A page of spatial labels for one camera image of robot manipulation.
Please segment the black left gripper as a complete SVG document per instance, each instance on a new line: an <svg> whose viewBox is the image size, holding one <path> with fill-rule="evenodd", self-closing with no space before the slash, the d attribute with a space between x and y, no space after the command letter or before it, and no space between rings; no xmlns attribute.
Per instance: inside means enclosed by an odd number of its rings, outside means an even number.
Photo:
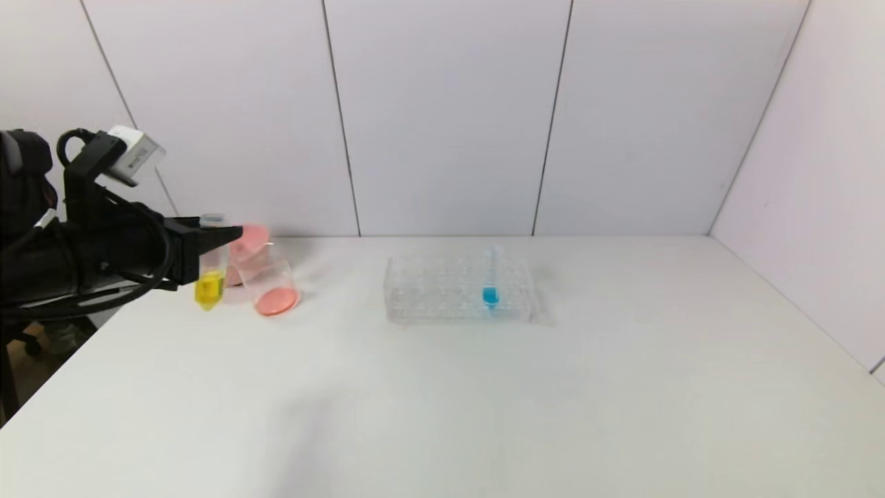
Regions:
<svg viewBox="0 0 885 498"><path fill-rule="evenodd" d="M167 217L141 202L75 202L73 255L77 293L133 282L175 290L197 278L200 255L240 239L241 225L198 227L196 217Z"/></svg>

